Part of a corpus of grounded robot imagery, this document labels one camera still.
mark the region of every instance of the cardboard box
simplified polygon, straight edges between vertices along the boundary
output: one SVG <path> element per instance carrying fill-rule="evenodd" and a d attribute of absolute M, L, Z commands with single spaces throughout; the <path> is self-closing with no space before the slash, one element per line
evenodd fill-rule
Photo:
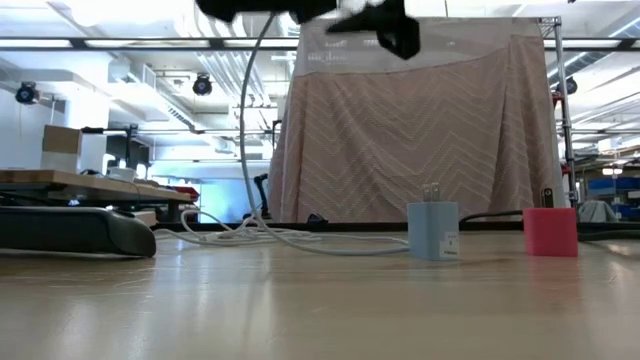
<path fill-rule="evenodd" d="M 78 173 L 82 153 L 82 131 L 45 125 L 40 168 Z"/>

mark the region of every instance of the fluorescent light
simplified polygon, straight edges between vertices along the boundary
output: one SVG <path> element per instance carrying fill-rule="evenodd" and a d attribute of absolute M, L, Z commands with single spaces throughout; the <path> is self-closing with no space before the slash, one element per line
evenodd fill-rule
<path fill-rule="evenodd" d="M 73 19 L 89 27 L 102 22 L 149 24 L 175 16 L 174 1 L 169 0 L 65 0 Z"/>
<path fill-rule="evenodd" d="M 154 163 L 193 163 L 193 164 L 239 164 L 239 159 L 156 159 Z M 270 160 L 247 160 L 249 164 L 269 164 Z"/>
<path fill-rule="evenodd" d="M 622 169 L 612 169 L 612 168 L 604 168 L 602 169 L 602 175 L 611 176 L 611 175 L 620 175 L 622 174 Z"/>
<path fill-rule="evenodd" d="M 260 47 L 297 47 L 298 39 L 264 39 L 260 43 Z M 238 40 L 224 40 L 224 44 L 227 47 L 254 47 L 256 46 L 255 39 L 238 39 Z"/>
<path fill-rule="evenodd" d="M 622 34 L 623 32 L 625 32 L 628 28 L 634 26 L 638 21 L 640 21 L 640 17 L 634 19 L 632 22 L 628 23 L 627 25 L 621 27 L 620 29 L 614 31 L 613 33 L 611 33 L 611 35 L 609 35 L 609 37 L 614 37 L 614 36 L 618 36 L 620 34 Z"/>
<path fill-rule="evenodd" d="M 209 43 L 205 40 L 163 40 L 163 39 L 141 39 L 141 40 L 87 40 L 86 44 L 91 47 L 128 47 L 128 48 L 145 48 L 145 47 L 208 47 Z"/>
<path fill-rule="evenodd" d="M 571 51 L 572 48 L 580 48 L 580 47 L 592 47 L 592 48 L 601 48 L 601 49 L 611 49 L 620 45 L 620 40 L 608 40 L 608 39 L 599 39 L 599 40 L 571 40 L 566 39 L 562 41 L 562 48 L 565 51 Z M 554 47 L 555 40 L 544 40 L 544 46 L 546 47 Z"/>
<path fill-rule="evenodd" d="M 0 40 L 0 47 L 71 47 L 68 40 Z"/>
<path fill-rule="evenodd" d="M 127 135 L 126 130 L 104 130 L 102 135 Z"/>
<path fill-rule="evenodd" d="M 564 67 L 566 68 L 567 66 L 573 64 L 574 62 L 580 60 L 580 58 L 582 58 L 583 56 L 587 55 L 586 52 L 581 52 L 580 54 L 578 54 L 577 56 L 574 56 L 572 59 L 570 59 L 569 61 L 564 63 Z M 549 73 L 547 73 L 547 77 L 552 77 L 553 75 L 558 73 L 558 68 L 556 67 L 555 69 L 551 70 Z"/>
<path fill-rule="evenodd" d="M 527 7 L 527 4 L 522 4 L 520 5 L 519 8 L 516 9 L 516 11 L 513 12 L 513 14 L 511 14 L 511 17 L 516 17 L 520 14 L 522 14 L 522 12 L 524 11 L 524 9 Z"/>
<path fill-rule="evenodd" d="M 187 129 L 176 129 L 176 130 L 153 130 L 153 129 L 140 129 L 138 130 L 139 135 L 178 135 L 178 134 L 188 134 L 188 135 L 217 135 L 217 136 L 240 136 L 240 130 L 229 129 L 229 130 L 207 130 L 207 129 L 198 129 L 197 131 L 202 131 L 202 134 L 193 133 Z M 267 130 L 246 130 L 246 135 L 264 135 Z"/>

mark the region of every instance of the ceiling duct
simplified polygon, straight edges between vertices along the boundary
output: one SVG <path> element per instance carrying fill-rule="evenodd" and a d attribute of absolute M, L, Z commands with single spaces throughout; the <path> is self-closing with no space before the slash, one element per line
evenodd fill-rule
<path fill-rule="evenodd" d="M 145 64 L 132 64 L 129 59 L 116 58 L 109 62 L 109 82 L 147 84 L 156 90 L 156 73 Z"/>
<path fill-rule="evenodd" d="M 165 106 L 166 106 L 165 110 L 168 115 L 180 121 L 181 123 L 185 124 L 189 128 L 189 130 L 191 131 L 196 130 L 193 120 L 191 120 L 188 117 L 188 115 L 186 115 L 182 110 L 176 107 L 173 103 L 165 99 Z"/>
<path fill-rule="evenodd" d="M 300 25 L 296 24 L 293 19 L 291 19 L 289 13 L 280 14 L 280 16 L 278 17 L 278 28 L 280 29 L 280 36 L 300 37 Z M 287 60 L 287 73 L 290 77 L 293 77 L 296 52 L 287 51 L 284 58 Z"/>
<path fill-rule="evenodd" d="M 613 32 L 608 37 L 613 38 L 638 38 L 640 37 L 640 18 L 637 18 L 620 28 L 619 30 Z M 586 69 L 587 67 L 597 63 L 598 61 L 604 59 L 605 57 L 611 55 L 612 53 L 609 51 L 590 51 L 590 52 L 582 52 L 578 55 L 573 56 L 568 59 L 564 63 L 566 77 L 569 78 L 577 72 Z M 549 78 L 549 84 L 551 86 L 555 86 L 559 81 L 560 77 L 558 76 L 557 66 L 554 66 L 554 70 L 547 74 Z"/>

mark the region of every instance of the zigzag pattern fabric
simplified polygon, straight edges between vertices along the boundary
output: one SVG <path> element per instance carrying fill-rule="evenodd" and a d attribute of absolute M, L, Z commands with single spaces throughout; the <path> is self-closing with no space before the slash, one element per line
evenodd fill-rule
<path fill-rule="evenodd" d="M 319 213 L 332 222 L 404 222 L 407 204 L 433 182 L 442 200 L 459 203 L 460 216 L 540 205 L 544 188 L 561 196 L 534 20 L 424 20 L 425 59 L 405 63 L 370 46 L 351 51 L 383 58 L 378 71 L 350 63 L 349 43 L 329 46 L 339 39 L 318 31 L 325 25 L 302 30 L 304 44 L 326 41 L 306 52 L 301 45 L 298 55 L 269 177 L 276 221 Z M 468 40 L 474 36 L 490 46 Z"/>

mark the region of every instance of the wooden board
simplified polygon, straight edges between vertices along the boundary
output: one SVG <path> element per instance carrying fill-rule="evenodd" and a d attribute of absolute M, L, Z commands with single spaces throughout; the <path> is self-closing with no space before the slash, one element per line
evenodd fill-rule
<path fill-rule="evenodd" d="M 60 184 L 70 186 L 68 191 L 85 195 L 94 200 L 121 200 L 124 198 L 164 199 L 191 202 L 188 194 L 131 184 L 108 178 L 78 175 L 55 170 L 0 170 L 0 184 Z"/>
<path fill-rule="evenodd" d="M 0 358 L 637 360 L 639 245 L 528 257 L 520 234 L 463 234 L 444 263 L 177 241 L 148 260 L 5 254 Z"/>

